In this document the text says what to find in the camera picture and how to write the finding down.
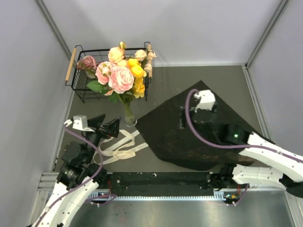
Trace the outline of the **black wrapping paper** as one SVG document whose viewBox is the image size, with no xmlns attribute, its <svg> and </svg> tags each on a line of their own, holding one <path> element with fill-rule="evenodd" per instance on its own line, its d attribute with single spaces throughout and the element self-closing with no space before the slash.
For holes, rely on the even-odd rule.
<svg viewBox="0 0 303 227">
<path fill-rule="evenodd" d="M 240 149 L 222 149 L 200 141 L 191 131 L 185 116 L 185 101 L 192 89 L 208 90 L 199 81 L 144 115 L 136 125 L 155 156 L 180 167 L 206 171 L 219 164 L 255 165 L 257 160 L 239 155 Z M 190 100 L 190 118 L 205 140 L 218 145 L 244 144 L 255 129 L 218 95 L 214 110 L 195 111 Z"/>
</svg>

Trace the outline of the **clear glass vase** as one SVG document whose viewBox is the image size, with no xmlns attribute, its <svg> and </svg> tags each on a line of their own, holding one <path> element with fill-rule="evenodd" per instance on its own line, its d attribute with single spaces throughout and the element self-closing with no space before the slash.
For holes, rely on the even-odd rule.
<svg viewBox="0 0 303 227">
<path fill-rule="evenodd" d="M 137 119 L 132 113 L 130 103 L 125 103 L 125 123 L 127 127 L 134 127 L 137 124 Z"/>
</svg>

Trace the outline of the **cream ribbon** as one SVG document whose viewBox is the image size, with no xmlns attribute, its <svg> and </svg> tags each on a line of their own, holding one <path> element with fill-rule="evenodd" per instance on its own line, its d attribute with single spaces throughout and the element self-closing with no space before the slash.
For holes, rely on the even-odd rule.
<svg viewBox="0 0 303 227">
<path fill-rule="evenodd" d="M 110 142 L 114 137 L 103 140 L 98 145 L 98 150 L 101 152 L 102 156 L 108 157 L 105 161 L 101 162 L 100 160 L 96 160 L 97 155 L 99 154 L 97 151 L 93 156 L 93 162 L 95 164 L 108 165 L 118 160 L 125 160 L 129 158 L 133 158 L 136 156 L 136 153 L 144 148 L 147 148 L 149 145 L 144 142 L 135 146 L 135 137 L 140 133 L 138 130 L 129 133 L 126 130 L 119 130 L 119 132 L 124 136 L 121 140 L 106 148 L 105 150 L 101 149 L 101 145 Z"/>
</svg>

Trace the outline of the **large pink peony stem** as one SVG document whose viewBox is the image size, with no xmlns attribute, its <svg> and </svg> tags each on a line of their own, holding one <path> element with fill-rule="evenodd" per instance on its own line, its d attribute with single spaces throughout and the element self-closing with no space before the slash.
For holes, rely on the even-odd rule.
<svg viewBox="0 0 303 227">
<path fill-rule="evenodd" d="M 134 85 L 134 76 L 126 60 L 118 63 L 110 61 L 100 63 L 95 76 L 96 79 L 89 82 L 87 88 L 108 97 L 112 102 L 118 101 Z"/>
</svg>

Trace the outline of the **pink rose stem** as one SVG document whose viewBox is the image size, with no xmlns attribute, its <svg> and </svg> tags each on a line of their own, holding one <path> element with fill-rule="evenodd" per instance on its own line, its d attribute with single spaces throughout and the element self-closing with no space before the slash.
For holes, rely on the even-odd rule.
<svg viewBox="0 0 303 227">
<path fill-rule="evenodd" d="M 76 64 L 76 69 L 78 70 L 86 70 L 89 73 L 95 74 L 97 68 L 97 63 L 95 59 L 88 55 L 79 60 Z"/>
</svg>

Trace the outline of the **peach peony flower stem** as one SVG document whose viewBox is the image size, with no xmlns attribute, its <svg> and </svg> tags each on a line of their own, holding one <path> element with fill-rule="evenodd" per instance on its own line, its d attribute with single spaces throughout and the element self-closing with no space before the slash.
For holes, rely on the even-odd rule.
<svg viewBox="0 0 303 227">
<path fill-rule="evenodd" d="M 112 47 L 108 52 L 108 59 L 111 63 L 120 67 L 127 67 L 125 59 L 126 44 L 121 41 L 117 47 Z"/>
</svg>

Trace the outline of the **small cream rosebud stem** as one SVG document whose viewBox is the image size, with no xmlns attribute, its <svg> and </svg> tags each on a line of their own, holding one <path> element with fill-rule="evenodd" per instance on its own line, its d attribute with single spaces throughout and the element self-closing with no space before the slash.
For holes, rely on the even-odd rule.
<svg viewBox="0 0 303 227">
<path fill-rule="evenodd" d="M 157 57 L 152 49 L 138 50 L 134 55 L 146 72 L 152 71 L 152 60 Z"/>
</svg>

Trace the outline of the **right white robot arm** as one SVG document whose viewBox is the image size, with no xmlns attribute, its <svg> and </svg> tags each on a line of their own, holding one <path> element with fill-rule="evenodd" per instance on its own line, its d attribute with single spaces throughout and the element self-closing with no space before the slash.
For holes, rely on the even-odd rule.
<svg viewBox="0 0 303 227">
<path fill-rule="evenodd" d="M 239 156 L 249 157 L 264 167 L 244 164 L 225 164 L 216 177 L 216 189 L 234 185 L 265 185 L 285 190 L 289 194 L 303 196 L 303 157 L 287 151 L 253 131 L 237 124 L 217 124 L 213 119 L 214 108 L 181 109 L 180 122 L 190 127 L 204 144 L 229 150 Z"/>
</svg>

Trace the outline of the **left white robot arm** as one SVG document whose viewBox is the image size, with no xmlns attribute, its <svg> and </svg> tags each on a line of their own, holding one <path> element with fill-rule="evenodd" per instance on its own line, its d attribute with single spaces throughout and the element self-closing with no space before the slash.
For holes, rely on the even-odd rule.
<svg viewBox="0 0 303 227">
<path fill-rule="evenodd" d="M 56 178 L 51 196 L 34 227 L 68 227 L 91 193 L 108 183 L 107 171 L 101 164 L 93 164 L 102 139 L 118 137 L 120 118 L 104 122 L 105 114 L 88 119 L 76 115 L 64 123 L 64 130 L 80 139 L 69 142 L 62 156 L 63 165 Z"/>
</svg>

